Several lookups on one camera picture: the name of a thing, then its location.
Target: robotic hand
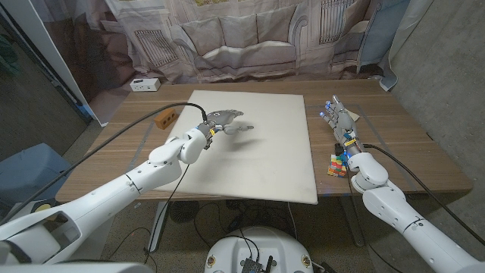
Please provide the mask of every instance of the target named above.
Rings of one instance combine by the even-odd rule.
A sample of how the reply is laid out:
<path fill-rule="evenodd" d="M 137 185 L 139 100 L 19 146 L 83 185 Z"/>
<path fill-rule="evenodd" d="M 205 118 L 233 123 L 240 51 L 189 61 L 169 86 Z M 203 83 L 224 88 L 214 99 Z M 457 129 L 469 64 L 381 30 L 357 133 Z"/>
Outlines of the robotic hand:
<path fill-rule="evenodd" d="M 336 140 L 345 149 L 347 165 L 358 173 L 352 177 L 353 187 L 362 193 L 365 208 L 395 228 L 436 272 L 476 272 L 485 267 L 459 245 L 416 212 L 404 193 L 389 180 L 386 169 L 364 150 L 355 122 L 333 95 L 325 105 L 327 115 L 320 116 L 330 125 Z"/>
<path fill-rule="evenodd" d="M 321 112 L 320 116 L 330 125 L 336 140 L 343 146 L 350 138 L 357 137 L 357 126 L 339 98 L 333 95 L 332 99 L 333 103 L 327 101 L 325 104 L 328 115 Z"/>
<path fill-rule="evenodd" d="M 350 156 L 364 152 L 364 147 L 358 140 L 355 121 L 336 95 L 332 99 L 333 102 L 327 101 L 325 104 L 327 115 L 321 112 L 320 116 L 330 125 L 336 140 Z"/>
<path fill-rule="evenodd" d="M 107 218 L 139 195 L 178 179 L 182 174 L 180 162 L 196 162 L 218 131 L 235 134 L 252 129 L 253 126 L 229 125 L 240 115 L 243 113 L 236 110 L 212 112 L 206 122 L 188 130 L 181 138 L 171 137 L 152 150 L 148 160 L 126 174 L 76 200 L 3 224 L 0 226 L 0 265 L 26 261 L 55 264 L 67 260 Z"/>
<path fill-rule="evenodd" d="M 243 112 L 237 110 L 220 110 L 213 111 L 207 115 L 207 122 L 198 125 L 199 129 L 207 140 L 205 149 L 208 149 L 212 143 L 212 137 L 220 131 L 225 132 L 227 135 L 234 135 L 239 132 L 254 129 L 254 126 L 231 126 L 234 118 L 244 115 Z"/>

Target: black cable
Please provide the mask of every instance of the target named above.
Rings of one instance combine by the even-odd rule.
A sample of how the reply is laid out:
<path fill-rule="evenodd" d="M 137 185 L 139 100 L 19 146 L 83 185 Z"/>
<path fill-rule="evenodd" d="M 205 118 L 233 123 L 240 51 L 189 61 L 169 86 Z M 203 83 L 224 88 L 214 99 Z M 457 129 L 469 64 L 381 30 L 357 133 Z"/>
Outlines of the black cable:
<path fill-rule="evenodd" d="M 244 241 L 246 242 L 246 244 L 248 245 L 248 248 L 249 248 L 249 258 L 252 260 L 252 250 L 251 250 L 251 247 L 249 246 L 248 240 L 244 237 L 243 230 L 241 228 L 239 228 L 239 232 L 241 233 L 241 236 L 244 239 Z"/>
<path fill-rule="evenodd" d="M 354 192 L 352 190 L 352 182 L 350 181 L 350 166 L 349 166 L 349 163 L 346 162 L 345 163 L 347 165 L 347 181 L 349 182 L 349 189 L 350 189 L 350 201 L 352 202 L 352 206 L 354 207 L 354 211 L 355 211 L 355 216 L 357 218 L 357 225 L 358 225 L 358 228 L 361 229 L 361 232 L 362 232 L 362 239 L 364 240 L 364 243 L 366 243 L 366 239 L 364 237 L 364 231 L 362 230 L 361 228 L 361 219 L 358 215 L 358 211 L 357 211 L 357 204 L 355 202 L 355 197 L 354 197 Z M 371 247 L 371 249 L 376 253 L 377 257 L 379 257 L 383 262 L 385 262 L 388 266 L 390 266 L 392 269 L 396 270 L 398 273 L 402 273 L 402 271 L 398 270 L 397 268 L 395 268 L 394 266 L 392 266 L 387 260 L 384 259 L 384 257 L 382 257 L 381 255 L 379 255 L 379 253 L 377 253 L 377 251 L 372 247 L 372 245 L 370 245 L 369 243 L 366 243 L 367 245 L 369 245 Z"/>
<path fill-rule="evenodd" d="M 377 257 L 379 257 L 383 262 L 385 262 L 390 268 L 394 269 L 394 271 L 396 271 L 398 273 L 403 273 L 402 271 L 400 271 L 399 269 L 395 268 L 393 265 L 388 263 L 388 261 L 386 261 L 381 255 L 379 255 L 379 253 L 372 247 L 371 244 L 368 243 L 368 245 L 372 249 L 372 251 L 374 251 L 374 253 L 376 253 Z"/>
<path fill-rule="evenodd" d="M 124 238 L 124 239 L 121 241 L 121 243 L 118 245 L 118 247 L 117 247 L 117 248 L 114 250 L 114 252 L 113 252 L 113 253 L 112 253 L 112 254 L 109 256 L 109 258 L 108 258 L 108 259 L 113 258 L 114 254 L 116 254 L 116 252 L 117 252 L 117 251 L 120 249 L 120 247 L 121 247 L 121 245 L 123 245 L 124 241 L 125 241 L 125 240 L 127 240 L 127 239 L 128 239 L 128 237 L 129 237 L 131 234 L 133 234 L 133 232 L 135 232 L 135 231 L 137 231 L 137 230 L 140 230 L 140 229 L 141 229 L 141 230 L 144 230 L 144 231 L 147 231 L 147 232 L 149 233 L 149 235 L 150 235 L 150 233 L 151 233 L 151 232 L 149 231 L 149 229 L 148 229 L 148 228 L 146 228 L 146 227 L 137 227 L 137 228 L 135 228 L 134 230 L 130 231 L 130 232 L 128 233 L 128 235 L 127 235 L 127 236 L 125 236 L 125 238 Z"/>
<path fill-rule="evenodd" d="M 189 167 L 190 167 L 190 164 L 188 164 L 187 165 L 187 168 L 185 168 L 185 171 L 183 172 L 182 177 L 179 180 L 179 183 L 177 183 L 177 185 L 175 186 L 174 191 L 172 192 L 172 194 L 170 195 L 170 197 L 168 197 L 168 200 L 165 203 L 164 207 L 161 208 L 160 214 L 158 215 L 157 221 L 155 222 L 155 225 L 154 225 L 155 228 L 157 227 L 158 222 L 160 221 L 160 218 L 161 218 L 161 215 L 162 215 L 163 211 L 165 210 L 165 208 L 167 208 L 168 203 L 170 202 L 170 200 L 172 199 L 172 196 L 174 195 L 175 191 L 179 187 L 180 182 L 182 182 L 183 177 L 185 177 L 185 174 L 187 173 L 187 170 L 189 169 Z M 152 248 L 152 244 L 153 244 L 153 238 L 154 237 L 151 237 L 150 238 L 149 248 L 146 250 L 145 262 L 143 264 L 146 264 L 146 262 L 149 260 L 149 257 L 150 257 L 150 249 Z"/>
<path fill-rule="evenodd" d="M 218 212 L 219 212 L 219 218 L 221 218 L 221 210 L 220 210 L 220 208 L 219 208 L 219 205 L 218 205 L 218 204 L 216 204 L 216 203 L 214 203 L 214 202 L 210 202 L 210 203 L 208 203 L 208 204 L 203 205 L 203 206 L 200 208 L 200 210 L 197 212 L 196 216 L 194 217 L 194 228 L 196 229 L 196 232 L 197 232 L 197 234 L 199 235 L 200 239 L 201 239 L 201 240 L 202 240 L 202 241 L 203 241 L 203 242 L 204 242 L 204 243 L 205 243 L 205 244 L 206 244 L 206 245 L 209 247 L 209 249 L 210 249 L 210 248 L 212 248 L 212 246 L 211 246 L 211 245 L 208 243 L 208 241 L 207 241 L 207 240 L 205 240 L 205 238 L 202 236 L 202 234 L 200 233 L 199 229 L 197 228 L 197 215 L 199 214 L 199 212 L 200 212 L 200 211 L 201 211 L 201 210 L 202 210 L 204 207 L 209 206 L 209 205 L 216 205 L 216 206 L 217 206 L 217 208 L 218 208 Z M 225 237 L 222 237 L 221 239 L 224 239 L 224 238 L 227 238 L 227 237 L 237 237 L 237 238 L 244 239 L 244 240 L 245 240 L 245 242 L 246 242 L 246 244 L 248 245 L 249 252 L 251 253 L 251 259 L 252 259 L 252 251 L 251 251 L 251 247 L 250 247 L 250 246 L 249 246 L 249 244 L 248 244 L 248 241 L 249 241 L 249 242 L 251 242 L 252 244 L 254 244 L 254 245 L 255 245 L 255 248 L 256 248 L 256 250 L 258 251 L 258 255 L 256 256 L 256 262 L 258 262 L 258 261 L 259 261 L 259 249 L 258 249 L 258 246 L 256 246 L 256 243 L 255 243 L 255 242 L 253 242 L 252 240 L 250 240 L 250 239 L 248 239 L 248 238 L 244 237 L 243 231 L 242 231 L 241 229 L 239 229 L 239 231 L 241 232 L 242 237 L 241 237 L 241 236 L 237 236 L 237 235 L 227 235 L 227 236 L 225 236 Z"/>
<path fill-rule="evenodd" d="M 473 237 L 475 237 L 475 239 L 477 239 L 482 245 L 485 246 L 485 240 L 482 239 L 482 237 L 480 237 L 480 235 L 476 234 L 475 231 L 473 231 L 471 228 L 469 228 L 469 226 L 466 225 L 466 223 L 464 223 L 458 216 L 456 216 L 455 213 L 453 213 L 450 209 L 448 209 L 448 207 L 443 204 L 439 199 L 438 197 L 436 197 L 434 195 L 434 193 L 428 188 L 426 187 L 426 185 L 423 183 L 423 181 L 421 181 L 417 176 L 416 174 L 414 174 L 411 170 L 409 170 L 408 167 L 406 167 L 403 163 L 401 163 L 397 158 L 395 158 L 393 155 L 391 155 L 390 153 L 388 153 L 387 151 L 385 151 L 384 149 L 381 149 L 380 147 L 377 147 L 377 146 L 374 146 L 372 144 L 364 144 L 364 147 L 365 148 L 372 148 L 372 149 L 376 149 L 378 150 L 379 152 L 382 152 L 384 155 L 387 155 L 389 158 L 391 158 L 395 163 L 399 164 L 399 166 L 401 166 L 403 169 L 405 169 L 422 187 L 423 189 L 427 192 L 427 194 L 429 194 L 431 197 L 433 197 L 433 199 L 438 203 L 440 204 L 440 206 L 442 208 L 444 208 L 446 210 L 446 212 L 448 212 L 448 214 L 450 214 L 462 227 L 465 228 L 465 230 L 467 230 Z"/>
<path fill-rule="evenodd" d="M 199 229 L 197 228 L 197 215 L 199 215 L 200 211 L 205 208 L 206 206 L 209 206 L 209 205 L 216 205 L 217 206 L 217 211 L 219 212 L 219 225 L 221 226 L 221 229 L 227 233 L 227 231 L 224 229 L 224 227 L 222 226 L 222 222 L 221 222 L 221 207 L 217 204 L 217 203 L 214 203 L 214 202 L 210 202 L 210 203 L 207 203 L 205 205 L 203 205 L 199 211 L 196 213 L 196 216 L 194 217 L 194 228 L 196 229 L 196 232 L 197 234 L 199 235 L 199 237 L 202 239 L 202 241 L 204 241 L 204 243 L 209 247 L 211 248 L 212 246 L 204 239 L 204 237 L 201 235 Z"/>
<path fill-rule="evenodd" d="M 153 259 L 152 255 L 149 254 L 150 259 L 152 259 L 153 263 L 155 264 L 155 273 L 158 273 L 158 265 L 155 259 Z"/>
<path fill-rule="evenodd" d="M 207 121 L 207 115 L 206 115 L 204 109 L 201 106 L 199 106 L 197 104 L 194 104 L 194 103 L 190 103 L 190 102 L 177 102 L 177 103 L 172 103 L 172 104 L 166 105 L 164 107 L 161 107 L 161 108 L 159 108 L 159 109 L 157 109 L 155 111 L 152 111 L 152 112 L 148 113 L 147 115 L 142 116 L 141 118 L 137 119 L 136 121 L 128 124 L 125 128 L 123 128 L 123 129 L 119 130 L 118 132 L 116 132 L 113 136 L 111 136 L 110 138 L 108 138 L 107 140 L 105 140 L 99 146 L 97 146 L 96 148 L 94 148 L 91 152 L 88 152 L 80 160 L 78 160 L 76 163 L 72 164 L 69 168 L 67 168 L 66 170 L 64 170 L 61 174 L 59 174 L 56 178 L 54 178 L 49 183 L 47 183 L 44 187 L 42 187 L 39 190 L 37 190 L 37 192 L 35 192 L 32 196 L 30 196 L 29 198 L 27 198 L 27 200 L 23 201 L 18 207 L 16 207 L 15 209 L 12 209 L 7 214 L 7 216 L 5 216 L 5 218 L 3 218 L 0 221 L 0 225 L 3 225 L 5 223 L 7 223 L 12 217 L 14 217 L 14 215 L 16 215 L 23 208 L 25 208 L 25 206 L 27 206 L 30 202 L 32 202 L 37 196 L 39 196 L 42 193 L 44 193 L 50 186 L 54 185 L 57 181 L 59 181 L 61 178 L 63 178 L 66 174 L 69 174 L 70 171 L 72 171 L 75 167 L 77 167 L 78 165 L 80 165 L 81 163 L 83 163 L 85 160 L 87 160 L 89 157 L 91 157 L 91 155 L 94 155 L 95 153 L 97 153 L 100 149 L 102 149 L 104 146 L 108 145 L 108 143 L 110 143 L 111 141 L 113 141 L 114 139 L 116 139 L 117 137 L 119 137 L 122 133 L 126 132 L 131 127 L 137 125 L 138 123 L 140 123 L 141 121 L 144 121 L 147 118 L 150 118 L 151 116 L 159 113 L 160 111 L 163 111 L 163 110 L 165 110 L 167 108 L 171 108 L 171 107 L 175 107 L 175 106 L 181 106 L 181 105 L 188 105 L 188 106 L 193 106 L 193 107 L 199 108 L 201 110 L 201 112 L 202 112 L 202 119 L 204 120 L 204 122 Z"/>
<path fill-rule="evenodd" d="M 248 239 L 246 237 L 241 237 L 241 236 L 237 236 L 237 235 L 227 235 L 227 236 L 224 236 L 222 237 L 221 239 L 224 239 L 224 238 L 229 238 L 229 237 L 236 237 L 236 238 L 239 238 L 239 239 L 244 239 L 244 240 L 248 240 L 249 242 L 251 242 L 253 245 L 255 245 L 255 248 L 256 250 L 258 251 L 258 256 L 256 257 L 256 262 L 259 261 L 259 248 L 258 246 L 256 246 L 256 243 L 253 242 L 251 239 Z"/>

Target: table leg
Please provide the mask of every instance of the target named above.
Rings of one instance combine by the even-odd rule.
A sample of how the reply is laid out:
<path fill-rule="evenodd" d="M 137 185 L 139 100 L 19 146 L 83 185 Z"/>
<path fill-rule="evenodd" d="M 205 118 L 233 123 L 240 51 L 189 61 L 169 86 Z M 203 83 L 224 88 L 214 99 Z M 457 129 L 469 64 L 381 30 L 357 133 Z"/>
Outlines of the table leg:
<path fill-rule="evenodd" d="M 167 209 L 165 209 L 164 211 L 162 211 L 162 209 L 164 208 L 166 203 L 167 202 L 158 202 L 157 212 L 155 213 L 155 220 L 153 221 L 152 233 L 150 234 L 150 241 L 148 245 L 150 253 L 157 251 L 158 244 L 160 243 L 161 229 L 165 223 L 165 218 L 167 216 Z"/>
<path fill-rule="evenodd" d="M 347 223 L 349 223 L 350 232 L 352 234 L 352 239 L 357 247 L 362 247 L 365 245 L 364 235 L 362 234 L 362 229 L 358 223 L 357 212 L 352 204 L 351 196 L 341 196 L 340 203 L 344 213 L 346 214 Z"/>

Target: robot finger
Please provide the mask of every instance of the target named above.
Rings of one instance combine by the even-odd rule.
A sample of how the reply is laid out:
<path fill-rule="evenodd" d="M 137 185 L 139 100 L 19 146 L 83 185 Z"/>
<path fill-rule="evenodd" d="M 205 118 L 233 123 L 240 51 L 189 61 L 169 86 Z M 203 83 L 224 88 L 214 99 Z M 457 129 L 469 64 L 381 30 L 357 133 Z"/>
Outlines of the robot finger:
<path fill-rule="evenodd" d="M 251 130 L 251 129 L 254 129 L 255 127 L 254 126 L 241 126 L 241 127 L 235 127 L 235 126 L 226 126 L 224 127 L 224 132 L 225 134 L 227 135 L 234 135 L 236 133 L 239 133 L 239 132 L 244 132 L 244 131 L 247 131 L 247 130 Z"/>

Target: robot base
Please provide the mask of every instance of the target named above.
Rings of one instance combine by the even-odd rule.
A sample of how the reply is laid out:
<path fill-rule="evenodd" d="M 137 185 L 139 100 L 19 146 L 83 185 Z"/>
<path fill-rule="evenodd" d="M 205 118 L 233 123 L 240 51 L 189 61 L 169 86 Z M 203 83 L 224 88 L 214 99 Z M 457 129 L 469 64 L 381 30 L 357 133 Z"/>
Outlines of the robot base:
<path fill-rule="evenodd" d="M 269 256 L 273 256 L 273 265 L 276 265 L 271 266 L 271 273 L 313 272 L 308 251 L 290 235 L 272 227 L 245 227 L 242 233 L 258 246 L 258 262 L 263 265 L 263 269 L 266 269 Z M 228 235 L 241 236 L 241 233 L 237 230 Z M 252 260 L 255 261 L 258 251 L 254 244 L 250 241 L 248 243 Z M 205 260 L 205 273 L 243 272 L 243 261 L 249 256 L 249 248 L 244 239 L 222 238 L 209 250 Z"/>

